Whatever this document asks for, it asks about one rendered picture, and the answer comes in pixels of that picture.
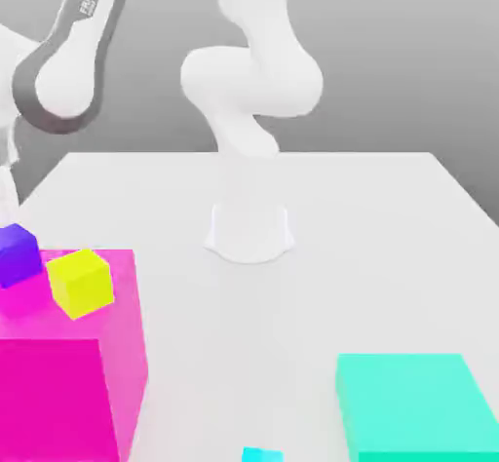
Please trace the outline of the small purple cube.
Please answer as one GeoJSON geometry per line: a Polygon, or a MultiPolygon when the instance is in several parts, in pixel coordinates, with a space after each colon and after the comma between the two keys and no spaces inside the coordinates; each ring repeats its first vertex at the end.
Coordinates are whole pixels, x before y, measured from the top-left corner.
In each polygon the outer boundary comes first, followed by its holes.
{"type": "Polygon", "coordinates": [[[42,260],[36,237],[19,224],[0,228],[0,288],[38,275],[42,260]]]}

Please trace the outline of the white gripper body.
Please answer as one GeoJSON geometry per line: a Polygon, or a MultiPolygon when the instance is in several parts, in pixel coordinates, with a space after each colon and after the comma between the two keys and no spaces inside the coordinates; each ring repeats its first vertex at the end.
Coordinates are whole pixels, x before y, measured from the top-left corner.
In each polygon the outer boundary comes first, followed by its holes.
{"type": "Polygon", "coordinates": [[[19,215],[19,196],[9,167],[0,166],[0,228],[13,224],[19,215]]]}

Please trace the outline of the large turquoise box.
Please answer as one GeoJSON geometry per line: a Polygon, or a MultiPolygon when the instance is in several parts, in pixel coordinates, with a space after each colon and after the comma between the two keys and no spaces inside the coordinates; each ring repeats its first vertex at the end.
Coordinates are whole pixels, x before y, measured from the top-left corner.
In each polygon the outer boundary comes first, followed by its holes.
{"type": "Polygon", "coordinates": [[[341,354],[349,462],[499,462],[499,421],[459,354],[341,354]]]}

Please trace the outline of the large magenta box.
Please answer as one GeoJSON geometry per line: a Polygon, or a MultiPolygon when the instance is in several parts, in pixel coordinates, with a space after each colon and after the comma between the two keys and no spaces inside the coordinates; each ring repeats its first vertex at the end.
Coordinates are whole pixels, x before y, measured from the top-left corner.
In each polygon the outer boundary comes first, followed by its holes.
{"type": "Polygon", "coordinates": [[[45,272],[0,289],[0,462],[129,462],[148,379],[132,250],[100,250],[115,301],[78,320],[45,272]]]}

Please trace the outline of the small yellow cube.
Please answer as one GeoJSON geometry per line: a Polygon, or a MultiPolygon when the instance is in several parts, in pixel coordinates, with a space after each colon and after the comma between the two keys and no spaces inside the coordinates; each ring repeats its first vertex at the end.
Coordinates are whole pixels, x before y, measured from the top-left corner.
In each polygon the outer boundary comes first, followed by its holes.
{"type": "Polygon", "coordinates": [[[108,262],[93,250],[77,250],[46,264],[57,306],[71,319],[90,315],[114,303],[108,262]]]}

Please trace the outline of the small cyan cube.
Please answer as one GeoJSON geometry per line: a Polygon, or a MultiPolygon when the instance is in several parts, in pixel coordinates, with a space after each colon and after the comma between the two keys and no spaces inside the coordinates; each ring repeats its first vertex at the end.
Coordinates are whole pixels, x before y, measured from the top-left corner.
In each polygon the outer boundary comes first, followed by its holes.
{"type": "Polygon", "coordinates": [[[279,450],[246,446],[242,462],[284,462],[284,454],[279,450]]]}

